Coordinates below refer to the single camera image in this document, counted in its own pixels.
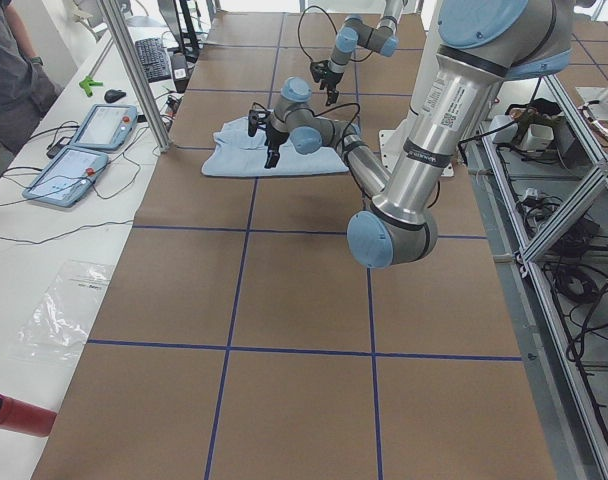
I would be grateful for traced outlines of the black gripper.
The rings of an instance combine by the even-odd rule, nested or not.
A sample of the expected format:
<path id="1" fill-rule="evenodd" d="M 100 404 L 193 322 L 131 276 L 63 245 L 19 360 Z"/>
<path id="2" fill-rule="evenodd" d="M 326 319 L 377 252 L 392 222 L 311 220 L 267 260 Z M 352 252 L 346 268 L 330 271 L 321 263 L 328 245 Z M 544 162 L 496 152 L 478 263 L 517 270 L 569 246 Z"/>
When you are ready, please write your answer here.
<path id="1" fill-rule="evenodd" d="M 267 128 L 265 145 L 267 146 L 267 160 L 265 162 L 265 169 L 272 169 L 278 165 L 280 160 L 280 147 L 286 143 L 287 134 L 275 130 L 273 128 Z"/>
<path id="2" fill-rule="evenodd" d="M 335 105 L 337 103 L 339 97 L 337 85 L 341 79 L 342 74 L 333 72 L 328 65 L 328 75 L 325 81 L 319 84 L 319 89 L 326 91 L 326 105 Z"/>

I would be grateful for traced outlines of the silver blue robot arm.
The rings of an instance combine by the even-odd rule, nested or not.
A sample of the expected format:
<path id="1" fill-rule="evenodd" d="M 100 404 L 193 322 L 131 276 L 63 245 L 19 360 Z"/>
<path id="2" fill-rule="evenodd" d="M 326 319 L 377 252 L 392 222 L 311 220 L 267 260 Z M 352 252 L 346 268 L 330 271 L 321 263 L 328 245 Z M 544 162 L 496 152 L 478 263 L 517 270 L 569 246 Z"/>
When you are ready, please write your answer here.
<path id="1" fill-rule="evenodd" d="M 386 1 L 376 27 L 366 25 L 359 15 L 348 16 L 336 34 L 329 59 L 310 63 L 314 82 L 327 93 L 327 106 L 337 102 L 337 86 L 357 47 L 386 57 L 394 54 L 399 44 L 397 27 L 406 5 L 403 0 Z"/>
<path id="2" fill-rule="evenodd" d="M 272 110 L 253 108 L 248 131 L 266 135 L 268 167 L 280 147 L 301 154 L 334 149 L 369 198 L 347 227 L 349 249 L 369 268 L 420 260 L 437 240 L 429 198 L 476 111 L 493 86 L 537 78 L 569 63 L 574 5 L 570 1 L 445 1 L 436 19 L 437 73 L 398 160 L 384 167 L 356 126 L 316 115 L 309 84 L 287 79 Z"/>

